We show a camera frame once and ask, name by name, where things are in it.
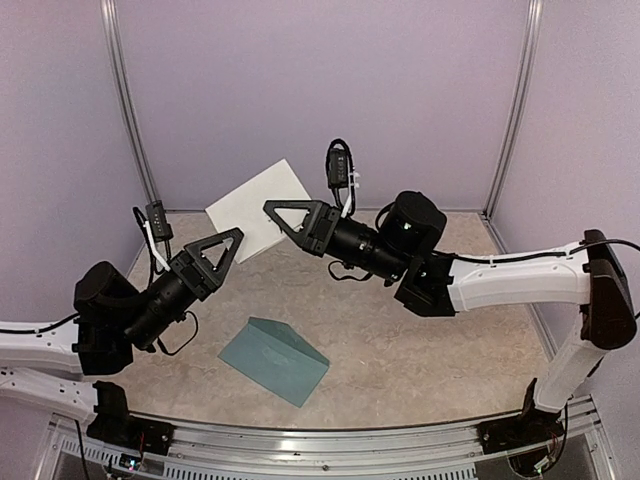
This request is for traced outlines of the ornate bordered letter sheet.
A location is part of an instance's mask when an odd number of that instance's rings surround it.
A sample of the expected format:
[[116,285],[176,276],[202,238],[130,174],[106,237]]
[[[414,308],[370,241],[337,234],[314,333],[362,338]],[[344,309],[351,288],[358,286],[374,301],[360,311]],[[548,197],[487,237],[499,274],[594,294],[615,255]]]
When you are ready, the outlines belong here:
[[235,261],[240,264],[275,246],[286,235],[264,212],[268,200],[311,197],[286,159],[281,159],[205,208],[217,232],[238,227],[244,233]]

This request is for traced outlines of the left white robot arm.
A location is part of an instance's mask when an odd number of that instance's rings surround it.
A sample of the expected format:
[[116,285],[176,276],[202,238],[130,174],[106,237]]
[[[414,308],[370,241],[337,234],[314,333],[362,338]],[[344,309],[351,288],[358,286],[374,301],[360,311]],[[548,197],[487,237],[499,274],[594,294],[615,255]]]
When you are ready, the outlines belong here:
[[89,424],[121,445],[140,434],[126,394],[109,376],[155,352],[159,337],[224,283],[244,238],[239,228],[183,247],[163,273],[138,290],[101,261],[76,283],[73,313],[53,324],[1,325],[1,393]]

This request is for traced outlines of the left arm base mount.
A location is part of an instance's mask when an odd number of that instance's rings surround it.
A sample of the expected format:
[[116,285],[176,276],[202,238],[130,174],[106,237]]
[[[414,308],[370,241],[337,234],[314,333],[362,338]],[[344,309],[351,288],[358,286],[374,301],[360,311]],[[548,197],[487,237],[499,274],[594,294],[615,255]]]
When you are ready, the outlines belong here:
[[167,456],[175,427],[130,413],[125,390],[112,382],[96,381],[95,418],[87,427],[90,438],[142,453]]

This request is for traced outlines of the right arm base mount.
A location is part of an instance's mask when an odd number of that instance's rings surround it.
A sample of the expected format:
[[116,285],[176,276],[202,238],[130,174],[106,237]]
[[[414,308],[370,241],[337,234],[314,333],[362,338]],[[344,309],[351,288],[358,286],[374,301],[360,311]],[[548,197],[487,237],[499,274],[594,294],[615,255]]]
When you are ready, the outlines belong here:
[[534,378],[527,387],[523,407],[518,414],[478,424],[477,432],[484,454],[517,449],[565,434],[560,412],[549,413],[536,408],[536,383]]

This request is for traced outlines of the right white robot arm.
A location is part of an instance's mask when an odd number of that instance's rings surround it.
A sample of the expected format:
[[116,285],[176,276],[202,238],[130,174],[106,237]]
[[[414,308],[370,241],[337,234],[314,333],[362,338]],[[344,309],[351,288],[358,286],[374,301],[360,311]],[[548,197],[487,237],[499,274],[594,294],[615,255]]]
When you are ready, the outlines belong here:
[[511,423],[512,436],[523,444],[546,432],[550,417],[558,416],[604,356],[638,332],[626,273],[612,249],[618,242],[597,229],[547,250],[461,255],[438,250],[447,217],[417,191],[401,192],[375,227],[320,200],[268,200],[263,210],[301,250],[381,278],[420,317],[502,305],[574,306],[579,317],[571,333],[533,380]]

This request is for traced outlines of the teal paper envelope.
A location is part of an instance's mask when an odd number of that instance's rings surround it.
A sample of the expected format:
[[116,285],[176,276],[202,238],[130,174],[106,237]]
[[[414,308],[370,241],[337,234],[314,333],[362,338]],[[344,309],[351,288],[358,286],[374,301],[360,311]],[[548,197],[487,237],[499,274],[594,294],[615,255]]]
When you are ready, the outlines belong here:
[[289,324],[251,317],[218,358],[288,403],[302,407],[330,361]]

